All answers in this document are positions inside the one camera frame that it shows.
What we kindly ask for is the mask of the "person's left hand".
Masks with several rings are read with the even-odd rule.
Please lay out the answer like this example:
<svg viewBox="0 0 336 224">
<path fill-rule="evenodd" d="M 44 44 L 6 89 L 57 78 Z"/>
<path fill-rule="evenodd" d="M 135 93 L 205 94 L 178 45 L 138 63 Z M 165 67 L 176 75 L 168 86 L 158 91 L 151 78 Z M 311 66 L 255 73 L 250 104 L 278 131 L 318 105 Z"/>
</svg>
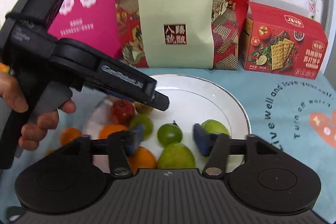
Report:
<svg viewBox="0 0 336 224">
<path fill-rule="evenodd" d="M 16 78 L 4 72 L 1 72 L 1 96 L 5 103 L 16 112 L 23 113 L 29 109 Z M 36 124 L 25 124 L 21 128 L 22 136 L 18 141 L 19 147 L 28 151 L 36 150 L 39 143 L 46 137 L 48 130 L 56 129 L 58 123 L 57 110 L 41 114 Z"/>
</svg>

